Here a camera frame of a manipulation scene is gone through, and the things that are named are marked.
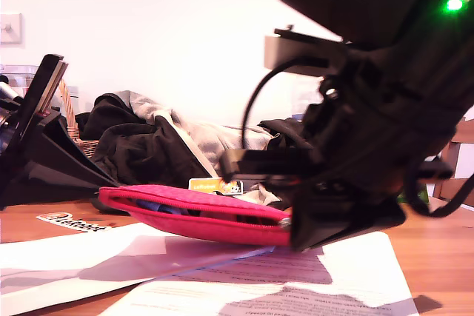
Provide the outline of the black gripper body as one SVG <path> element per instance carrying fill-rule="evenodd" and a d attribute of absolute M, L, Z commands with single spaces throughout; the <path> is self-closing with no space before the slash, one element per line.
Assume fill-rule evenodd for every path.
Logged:
<path fill-rule="evenodd" d="M 25 157 L 21 138 L 34 115 L 60 115 L 49 110 L 49 106 L 66 69 L 63 56 L 47 54 L 24 96 L 9 84 L 1 83 L 1 171 L 22 176 L 34 164 Z"/>
<path fill-rule="evenodd" d="M 426 103 L 396 118 L 330 103 L 311 104 L 308 122 L 271 120 L 279 136 L 264 150 L 228 149 L 221 155 L 225 181 L 257 180 L 280 198 L 322 195 L 403 195 L 418 197 L 420 181 L 450 177 L 452 171 L 427 156 L 455 134 L 456 105 Z"/>

